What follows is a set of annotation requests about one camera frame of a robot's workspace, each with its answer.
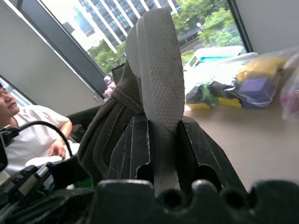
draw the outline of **man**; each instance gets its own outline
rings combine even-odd
[[[68,118],[43,106],[19,108],[14,97],[0,84],[0,127],[19,127],[36,120],[52,123],[66,138],[70,136],[72,123]],[[8,158],[5,171],[9,175],[23,169],[33,158],[57,155],[64,159],[68,154],[63,139],[54,130],[42,125],[31,126],[20,132],[5,151]]]

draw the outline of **gray wall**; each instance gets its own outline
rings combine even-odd
[[[236,0],[255,52],[299,45],[299,0]]]
[[[69,115],[102,102],[59,56],[0,0],[0,74],[39,105]]]

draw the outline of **black cable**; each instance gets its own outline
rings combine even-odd
[[[29,123],[26,123],[22,126],[20,126],[18,128],[19,132],[23,131],[24,129],[28,128],[28,127],[31,127],[33,125],[44,125],[44,126],[47,126],[49,128],[52,128],[53,130],[55,130],[59,135],[60,137],[64,140],[65,144],[66,144],[66,147],[70,153],[70,157],[73,156],[73,153],[71,152],[71,147],[70,147],[70,144],[68,143],[65,135],[59,130],[59,128],[57,128],[56,126],[52,125],[51,123],[48,123],[46,121],[42,121],[42,120],[37,120],[37,121],[32,121],[32,122],[29,122]]]

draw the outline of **green foliage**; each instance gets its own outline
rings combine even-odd
[[[125,43],[121,43],[116,47],[117,53],[114,53],[108,44],[102,40],[97,47],[89,50],[95,62],[103,70],[111,76],[111,69],[125,62]]]
[[[242,45],[234,18],[229,10],[220,8],[206,17],[199,40],[205,47]]]
[[[193,56],[194,52],[193,50],[189,50],[185,53],[182,54],[182,61],[183,61],[183,64],[186,64]]]
[[[199,35],[205,47],[231,46],[242,44],[227,0],[177,0],[182,7],[181,11],[172,16],[176,30],[179,34],[196,28],[199,22],[203,24],[203,32]],[[116,47],[114,53],[107,43],[102,40],[97,47],[89,50],[100,68],[109,76],[111,69],[125,62],[125,43]],[[182,55],[186,63],[192,57],[193,51]]]
[[[176,30],[179,34],[194,29],[199,22],[203,24],[205,18],[220,7],[228,7],[227,0],[177,0],[181,11],[172,15]]]

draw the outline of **shoe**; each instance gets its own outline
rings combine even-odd
[[[135,114],[144,113],[137,80],[128,61],[117,68],[115,79],[120,81],[111,98],[98,110],[78,150],[79,164],[95,185],[107,178],[112,151],[126,125]]]
[[[183,117],[185,95],[179,43],[169,12],[145,12],[126,44],[122,78],[86,131],[78,160],[94,182],[106,179],[112,151],[126,124],[145,112],[153,140],[155,190],[174,188],[176,129]]]
[[[167,10],[143,14],[128,34],[126,55],[141,80],[142,104],[153,141],[155,191],[175,188],[175,139],[184,113],[185,88],[178,37]]]

